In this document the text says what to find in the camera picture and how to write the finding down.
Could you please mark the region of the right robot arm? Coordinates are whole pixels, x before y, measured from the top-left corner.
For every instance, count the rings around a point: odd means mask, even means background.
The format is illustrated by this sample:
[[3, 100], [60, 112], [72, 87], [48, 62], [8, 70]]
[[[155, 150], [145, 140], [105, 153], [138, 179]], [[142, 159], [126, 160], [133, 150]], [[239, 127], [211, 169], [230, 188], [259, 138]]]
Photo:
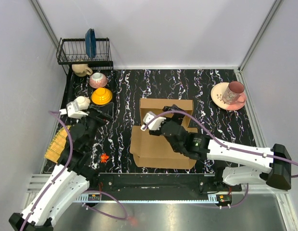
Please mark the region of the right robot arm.
[[217, 190], [224, 191], [230, 185], [241, 183], [265, 183], [279, 190], [291, 189], [292, 159], [285, 146], [259, 148], [235, 144], [214, 137], [206, 128], [203, 133], [188, 132], [182, 126], [186, 115], [175, 105], [166, 106], [163, 115], [155, 120], [155, 127], [176, 153], [193, 160], [204, 158], [239, 164], [216, 173], [213, 185]]

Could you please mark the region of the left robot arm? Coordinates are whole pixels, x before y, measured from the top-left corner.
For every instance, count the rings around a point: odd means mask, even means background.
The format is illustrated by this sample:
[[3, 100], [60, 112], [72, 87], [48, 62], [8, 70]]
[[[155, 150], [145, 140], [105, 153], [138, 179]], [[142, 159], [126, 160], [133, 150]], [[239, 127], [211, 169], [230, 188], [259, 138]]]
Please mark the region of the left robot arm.
[[80, 122], [63, 128], [66, 144], [57, 165], [36, 198], [21, 213], [13, 213], [9, 223], [15, 231], [52, 231], [60, 216], [86, 190], [98, 187], [98, 178], [87, 165], [99, 127], [112, 117], [96, 105], [89, 105]]

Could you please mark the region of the brown cardboard box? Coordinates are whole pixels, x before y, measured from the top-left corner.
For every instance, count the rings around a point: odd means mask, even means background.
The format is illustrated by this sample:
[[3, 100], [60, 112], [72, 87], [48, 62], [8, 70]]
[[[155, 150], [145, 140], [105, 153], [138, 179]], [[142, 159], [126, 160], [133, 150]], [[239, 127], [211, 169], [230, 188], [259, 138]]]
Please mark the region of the brown cardboard box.
[[[158, 115], [163, 112], [164, 106], [172, 105], [193, 114], [192, 100], [142, 98], [139, 106], [141, 120], [148, 112]], [[149, 130], [142, 131], [140, 126], [132, 127], [130, 153], [138, 167], [189, 170], [196, 164], [195, 160], [174, 152], [165, 137], [150, 135]]]

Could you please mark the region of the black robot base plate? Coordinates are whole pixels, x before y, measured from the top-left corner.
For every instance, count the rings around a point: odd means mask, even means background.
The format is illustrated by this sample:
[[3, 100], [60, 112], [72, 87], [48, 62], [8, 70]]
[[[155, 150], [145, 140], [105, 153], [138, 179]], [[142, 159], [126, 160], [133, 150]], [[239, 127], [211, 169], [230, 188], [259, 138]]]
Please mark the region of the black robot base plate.
[[215, 205], [217, 196], [242, 192], [205, 174], [99, 174], [79, 202]]

